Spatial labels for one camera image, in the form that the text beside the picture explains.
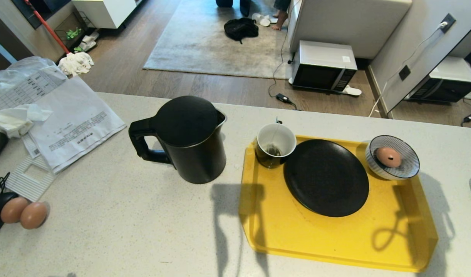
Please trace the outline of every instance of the white speckled countertop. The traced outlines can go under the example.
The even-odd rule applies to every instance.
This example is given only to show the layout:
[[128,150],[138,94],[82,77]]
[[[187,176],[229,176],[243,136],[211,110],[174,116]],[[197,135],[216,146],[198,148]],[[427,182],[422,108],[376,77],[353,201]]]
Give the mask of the white speckled countertop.
[[[155,115],[166,99],[99,93],[130,124]],[[209,184],[189,184],[170,165],[139,158],[123,130],[64,170],[41,198],[45,224],[0,231],[0,276],[414,276],[256,254],[238,201],[244,149],[276,116],[299,135],[365,141],[395,135],[421,161],[420,178],[439,242],[419,276],[471,277],[471,128],[314,112],[216,104],[228,116],[227,164]],[[0,176],[26,156],[11,140]]]

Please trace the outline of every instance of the person's foot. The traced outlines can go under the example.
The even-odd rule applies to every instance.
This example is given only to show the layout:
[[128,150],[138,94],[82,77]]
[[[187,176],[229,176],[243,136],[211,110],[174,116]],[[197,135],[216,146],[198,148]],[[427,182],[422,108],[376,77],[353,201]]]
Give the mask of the person's foot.
[[271,27],[271,28],[273,28],[273,30],[281,30],[282,26],[283,26],[283,23],[288,18],[288,14],[287,14],[286,11],[279,11],[279,13],[280,14],[278,15],[278,21],[276,22],[276,24],[273,27]]

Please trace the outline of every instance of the brown egg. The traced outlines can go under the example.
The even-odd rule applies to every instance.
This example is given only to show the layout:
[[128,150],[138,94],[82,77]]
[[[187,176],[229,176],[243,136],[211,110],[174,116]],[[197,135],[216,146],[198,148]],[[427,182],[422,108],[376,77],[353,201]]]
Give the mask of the brown egg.
[[389,168],[397,168],[401,165],[401,155],[390,147],[380,147],[376,150],[377,159]]
[[42,202],[28,205],[21,213],[21,226],[25,229],[34,229],[40,226],[47,216],[47,207]]
[[28,206],[28,200],[23,197],[16,197],[9,200],[1,210],[1,220],[4,223],[18,222],[21,212]]

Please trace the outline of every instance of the yellow tray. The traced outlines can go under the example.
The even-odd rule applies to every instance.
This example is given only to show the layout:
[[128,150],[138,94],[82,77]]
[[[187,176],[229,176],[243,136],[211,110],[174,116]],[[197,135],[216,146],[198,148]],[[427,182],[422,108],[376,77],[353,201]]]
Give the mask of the yellow tray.
[[[316,137],[297,136],[297,143]],[[362,162],[369,177],[364,206],[345,217],[311,212],[292,196],[283,166],[260,165],[246,149],[239,216],[251,247],[267,254],[344,265],[422,272],[437,244],[437,232],[418,177],[385,180],[365,161],[367,144],[331,140]]]

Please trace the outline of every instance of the broom handle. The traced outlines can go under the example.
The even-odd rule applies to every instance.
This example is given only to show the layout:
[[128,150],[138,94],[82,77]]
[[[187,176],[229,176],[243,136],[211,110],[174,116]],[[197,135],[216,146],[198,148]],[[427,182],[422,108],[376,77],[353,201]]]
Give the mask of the broom handle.
[[52,30],[50,28],[50,26],[47,24],[47,22],[42,18],[42,16],[40,16],[39,12],[35,9],[35,7],[33,7],[33,5],[30,3],[29,0],[25,0],[25,3],[27,5],[29,5],[31,7],[31,9],[33,10],[33,13],[35,14],[35,16],[40,20],[40,22],[45,26],[45,28],[48,30],[48,32],[52,35],[52,37],[54,37],[54,39],[56,40],[56,42],[61,46],[61,48],[64,50],[64,52],[66,52],[66,54],[69,54],[69,50],[68,48],[66,47],[66,45],[63,44],[63,42],[61,41],[61,39],[56,35],[56,33],[54,32],[54,30]]

